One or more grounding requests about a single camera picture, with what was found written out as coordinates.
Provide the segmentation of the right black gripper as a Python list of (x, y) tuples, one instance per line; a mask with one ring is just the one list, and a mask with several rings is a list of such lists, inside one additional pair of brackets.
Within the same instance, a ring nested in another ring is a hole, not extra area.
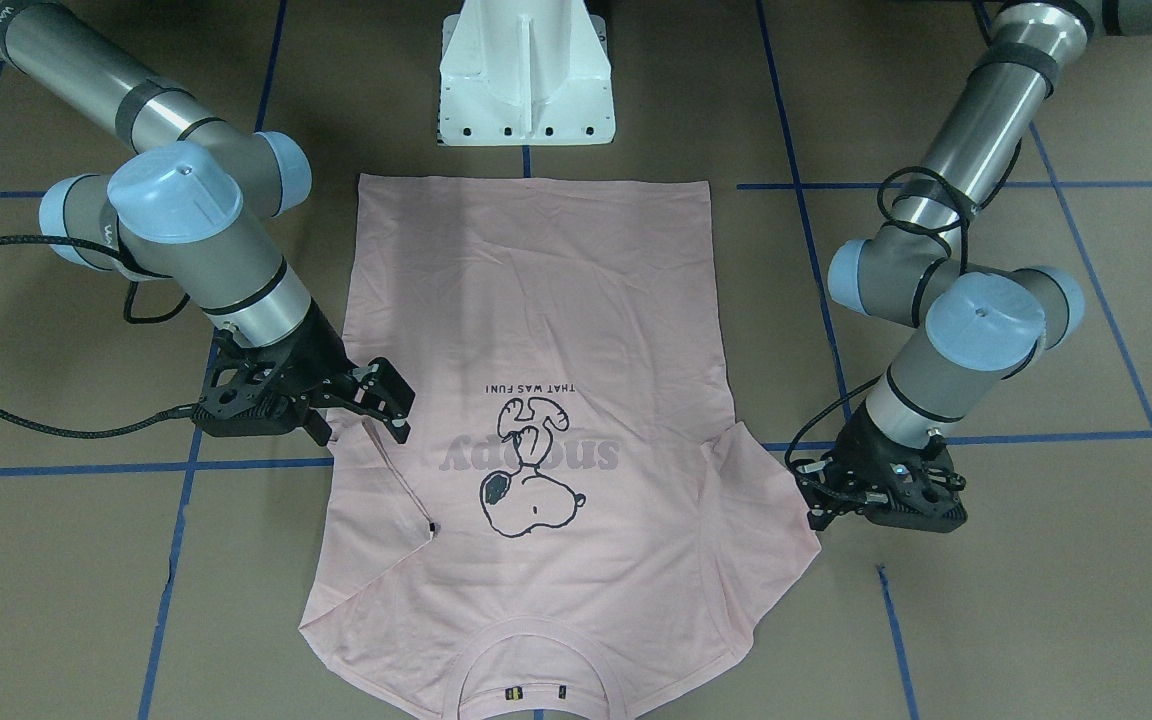
[(287, 338), (256, 348), (253, 361), (268, 373), (259, 382), (262, 406), (279, 411), (297, 402), (310, 406), (302, 414), (301, 429), (317, 446), (328, 445), (332, 427), (314, 407), (344, 407), (380, 420), (399, 445), (410, 437), (416, 397), (410, 382), (387, 357), (362, 366), (349, 361), (338, 329), (314, 301)]

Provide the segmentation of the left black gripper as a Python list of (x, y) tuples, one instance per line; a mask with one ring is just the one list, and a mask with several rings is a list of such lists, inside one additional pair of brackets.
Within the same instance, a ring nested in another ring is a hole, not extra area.
[(823, 532), (832, 511), (920, 511), (922, 446), (890, 439), (870, 414), (867, 401), (846, 420), (823, 462), (791, 462), (797, 488), (809, 507), (808, 525)]

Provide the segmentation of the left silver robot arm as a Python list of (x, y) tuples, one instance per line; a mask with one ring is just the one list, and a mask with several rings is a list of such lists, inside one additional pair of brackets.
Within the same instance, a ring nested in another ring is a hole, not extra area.
[(965, 523), (967, 482), (948, 437), (998, 384), (1068, 342), (1085, 316), (1082, 285), (1064, 270), (980, 263), (980, 215), (1070, 65), (1097, 38), (1132, 36), (1152, 36), (1152, 1), (1005, 1), (920, 161), (882, 179), (882, 222), (842, 243), (827, 290), (911, 336), (850, 393), (855, 410), (823, 456), (786, 455), (810, 529), (846, 515), (934, 533)]

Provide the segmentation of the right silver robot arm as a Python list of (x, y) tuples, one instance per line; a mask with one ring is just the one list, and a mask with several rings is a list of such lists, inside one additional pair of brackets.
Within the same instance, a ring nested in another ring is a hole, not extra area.
[(305, 430), (326, 445), (323, 410), (410, 435), (415, 393), (384, 357), (349, 359), (338, 329), (264, 222), (312, 187), (305, 151), (282, 132), (241, 132), (56, 1), (0, 1), (0, 60), (35, 78), (131, 150), (109, 176), (50, 188), (37, 234), (0, 247), (50, 245), (70, 263), (128, 281), (173, 281), (214, 325), (218, 356), (200, 397), (128, 427), (192, 420), (211, 437)]

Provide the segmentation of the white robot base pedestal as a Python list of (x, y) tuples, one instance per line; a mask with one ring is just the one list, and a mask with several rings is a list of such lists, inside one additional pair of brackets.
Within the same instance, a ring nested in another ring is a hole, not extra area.
[(435, 138), (590, 146), (617, 132), (602, 1), (467, 1), (442, 22)]

